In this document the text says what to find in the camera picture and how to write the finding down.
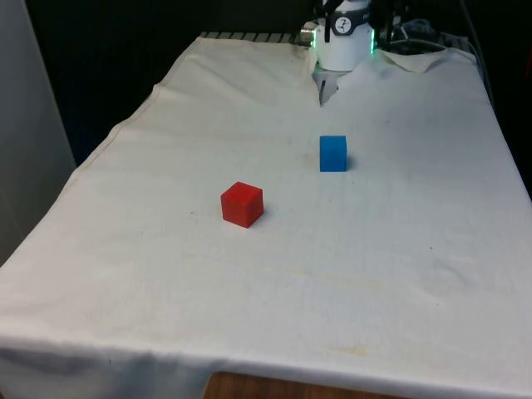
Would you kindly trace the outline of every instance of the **white cloth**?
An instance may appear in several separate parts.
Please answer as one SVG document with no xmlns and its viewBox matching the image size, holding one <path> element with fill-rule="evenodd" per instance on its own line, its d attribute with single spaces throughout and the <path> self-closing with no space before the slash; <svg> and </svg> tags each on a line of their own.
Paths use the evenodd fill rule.
<svg viewBox="0 0 532 399">
<path fill-rule="evenodd" d="M 198 39 L 113 129 L 0 268 L 7 399 L 199 398 L 220 370 L 532 397 L 532 207 L 475 64 L 369 57 L 323 108 L 306 65 Z M 235 181 L 264 190 L 250 229 Z"/>
</svg>

